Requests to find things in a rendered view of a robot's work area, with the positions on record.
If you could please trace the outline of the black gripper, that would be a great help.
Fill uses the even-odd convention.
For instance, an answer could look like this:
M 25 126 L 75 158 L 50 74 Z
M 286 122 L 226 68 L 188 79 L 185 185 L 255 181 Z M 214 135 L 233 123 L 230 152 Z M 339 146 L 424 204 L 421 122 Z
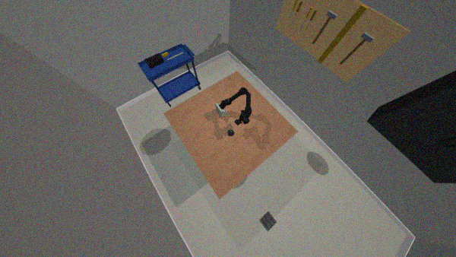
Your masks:
M 239 124 L 241 123 L 241 121 L 242 121 L 242 118 L 241 118 L 241 116 L 240 116 L 239 119 L 235 120 L 235 123 L 236 123 L 237 125 L 239 125 Z

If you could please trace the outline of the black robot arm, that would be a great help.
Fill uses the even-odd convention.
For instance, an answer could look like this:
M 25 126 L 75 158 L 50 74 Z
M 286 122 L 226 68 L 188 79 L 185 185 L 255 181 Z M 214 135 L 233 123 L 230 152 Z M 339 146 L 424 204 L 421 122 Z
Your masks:
M 246 95 L 246 107 L 245 107 L 245 111 L 244 110 L 241 110 L 241 118 L 242 118 L 242 121 L 244 124 L 247 124 L 249 123 L 249 117 L 252 113 L 252 108 L 251 108 L 251 94 L 248 92 L 248 90 L 244 87 L 241 87 L 239 89 L 239 92 L 234 94 L 231 98 L 228 98 L 228 99 L 225 99 L 225 100 L 222 100 L 221 104 L 219 105 L 219 107 L 221 109 L 224 109 L 226 106 L 232 104 L 232 101 L 235 100 L 237 97 L 241 96 L 241 95 Z M 248 114 L 248 115 L 246 115 Z

